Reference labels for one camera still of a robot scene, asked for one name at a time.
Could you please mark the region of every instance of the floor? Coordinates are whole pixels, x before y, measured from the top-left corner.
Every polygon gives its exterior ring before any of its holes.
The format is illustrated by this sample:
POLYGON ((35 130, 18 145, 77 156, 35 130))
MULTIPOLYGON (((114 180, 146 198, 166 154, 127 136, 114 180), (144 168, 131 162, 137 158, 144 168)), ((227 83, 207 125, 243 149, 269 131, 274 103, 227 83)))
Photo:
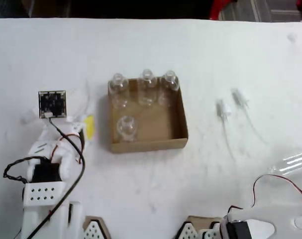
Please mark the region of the floor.
POLYGON ((302 21, 297 0, 238 0, 227 5, 219 20, 289 22, 302 21))

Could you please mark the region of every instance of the circuit board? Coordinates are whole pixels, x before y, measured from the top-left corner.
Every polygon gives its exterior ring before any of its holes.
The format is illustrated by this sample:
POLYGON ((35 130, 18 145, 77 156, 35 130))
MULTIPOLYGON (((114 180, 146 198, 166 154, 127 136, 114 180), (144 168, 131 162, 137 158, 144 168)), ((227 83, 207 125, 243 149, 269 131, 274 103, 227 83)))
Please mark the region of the circuit board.
POLYGON ((39 91, 38 95, 41 119, 67 116, 66 91, 39 91))

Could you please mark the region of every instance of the black cable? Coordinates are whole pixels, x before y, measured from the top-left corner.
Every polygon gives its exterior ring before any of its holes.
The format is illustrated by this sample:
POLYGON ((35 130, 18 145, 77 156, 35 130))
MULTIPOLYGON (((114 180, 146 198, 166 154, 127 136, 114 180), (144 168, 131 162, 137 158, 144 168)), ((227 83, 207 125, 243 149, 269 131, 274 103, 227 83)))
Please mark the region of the black cable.
POLYGON ((19 163, 22 163, 24 161, 28 161, 28 160, 31 160, 31 159, 34 159, 34 158, 38 158, 40 159, 40 162, 41 163, 44 163, 44 162, 47 162, 47 163, 50 163, 50 160, 44 156, 32 156, 32 157, 26 157, 26 158, 22 158, 22 159, 19 159, 19 160, 16 160, 14 163, 11 163, 9 164, 5 171, 3 172, 3 178, 8 178, 10 180, 15 180, 15 181, 20 181, 20 182, 23 182, 23 184, 26 184, 28 183, 28 180, 21 177, 21 176, 18 176, 18 177, 14 177, 14 176, 11 176, 11 175, 8 175, 7 172, 10 170, 11 167, 13 167, 14 165, 16 164, 19 164, 19 163))
POLYGON ((35 230, 33 230, 33 232, 29 235, 29 237, 27 237, 27 239, 31 239, 33 238, 36 233, 43 227, 43 225, 49 221, 49 219, 51 218, 51 216, 58 210, 58 208, 60 207, 60 205, 65 201, 65 199, 69 196, 69 194, 73 191, 73 189, 75 188, 75 186, 78 184, 78 182, 80 181, 83 173, 85 172, 85 168, 86 168, 86 162, 85 162, 85 158, 83 157, 81 151, 79 150, 79 148, 75 145, 75 143, 73 143, 73 141, 71 139, 69 139, 68 136, 66 136, 58 127, 56 127, 51 119, 49 118, 49 122, 56 128, 56 130, 61 134, 61 136, 63 138, 65 138, 72 146, 73 148, 75 148, 75 150, 78 152, 81 160, 82 160, 82 170, 79 174, 79 176, 77 177, 77 179, 75 180, 75 182, 72 184, 72 186, 69 188, 69 190, 66 192, 66 194, 60 199, 60 201, 58 202, 58 204, 50 211, 50 213, 48 214, 48 216, 46 216, 46 218, 36 227, 35 230))
POLYGON ((16 236, 13 239, 16 239, 17 236, 19 235, 19 233, 21 233, 21 228, 20 228, 19 232, 16 234, 16 236))

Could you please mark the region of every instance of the glass bottle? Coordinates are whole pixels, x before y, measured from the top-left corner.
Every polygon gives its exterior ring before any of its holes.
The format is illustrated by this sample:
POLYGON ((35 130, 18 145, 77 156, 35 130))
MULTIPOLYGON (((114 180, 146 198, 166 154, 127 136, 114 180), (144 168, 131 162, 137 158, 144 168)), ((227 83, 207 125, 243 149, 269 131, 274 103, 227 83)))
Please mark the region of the glass bottle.
POLYGON ((121 141, 135 141, 137 132, 137 121, 132 116, 123 116, 117 121, 116 130, 120 135, 121 141))
POLYGON ((116 73, 108 83, 113 107, 116 109, 124 108, 129 100, 129 81, 120 73, 116 73))
POLYGON ((175 72, 166 72, 166 74, 160 79, 159 104, 167 107, 172 106, 175 103, 179 88, 180 83, 175 72))
POLYGON ((140 105, 150 106, 157 99, 157 78, 152 71, 145 69, 137 80, 138 101, 140 105))

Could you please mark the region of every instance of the cardboard tray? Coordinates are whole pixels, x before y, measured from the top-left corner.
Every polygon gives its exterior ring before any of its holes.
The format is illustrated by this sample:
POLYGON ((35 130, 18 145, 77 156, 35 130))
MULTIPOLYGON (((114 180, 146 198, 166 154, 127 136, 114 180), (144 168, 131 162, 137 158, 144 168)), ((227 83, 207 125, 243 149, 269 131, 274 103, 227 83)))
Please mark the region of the cardboard tray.
POLYGON ((137 100, 137 80, 129 80, 130 99, 124 109, 114 109, 109 95, 109 126, 111 151, 114 153, 143 152, 161 149, 184 148, 188 138, 181 89, 176 104, 163 107, 158 103, 150 107, 141 106, 137 100), (137 141, 120 142, 116 123, 122 116, 133 116, 138 122, 137 141))

